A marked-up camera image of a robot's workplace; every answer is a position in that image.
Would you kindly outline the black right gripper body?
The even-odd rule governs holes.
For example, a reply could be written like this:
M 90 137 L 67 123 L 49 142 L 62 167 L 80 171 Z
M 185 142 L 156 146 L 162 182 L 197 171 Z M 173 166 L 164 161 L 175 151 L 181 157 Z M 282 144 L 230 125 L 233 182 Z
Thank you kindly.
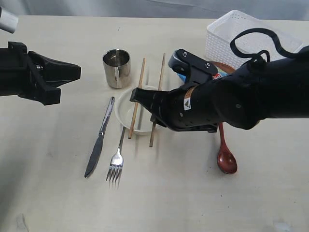
M 173 131 L 217 132 L 217 123 L 207 119 L 197 98 L 197 84 L 184 84 L 170 91 L 152 91 L 151 121 Z

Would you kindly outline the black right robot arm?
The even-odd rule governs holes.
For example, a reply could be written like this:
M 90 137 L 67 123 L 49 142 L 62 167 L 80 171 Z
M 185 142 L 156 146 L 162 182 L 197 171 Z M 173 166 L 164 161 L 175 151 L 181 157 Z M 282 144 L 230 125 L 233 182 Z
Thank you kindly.
M 216 66 L 179 49 L 169 66 L 185 76 L 171 91 L 133 89 L 130 101 L 153 115 L 153 121 L 173 131 L 216 132 L 217 125 L 249 130 L 266 118 L 309 116 L 309 49 L 266 62 L 247 61 L 224 77 Z

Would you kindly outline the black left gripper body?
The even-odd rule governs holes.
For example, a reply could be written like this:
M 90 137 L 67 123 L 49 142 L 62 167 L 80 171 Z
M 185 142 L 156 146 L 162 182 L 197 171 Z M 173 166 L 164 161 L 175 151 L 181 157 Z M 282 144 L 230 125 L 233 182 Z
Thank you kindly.
M 28 51 L 20 42 L 8 42 L 0 50 L 0 95 L 17 95 L 43 105 L 60 103 L 61 89 L 47 83 L 51 59 Z

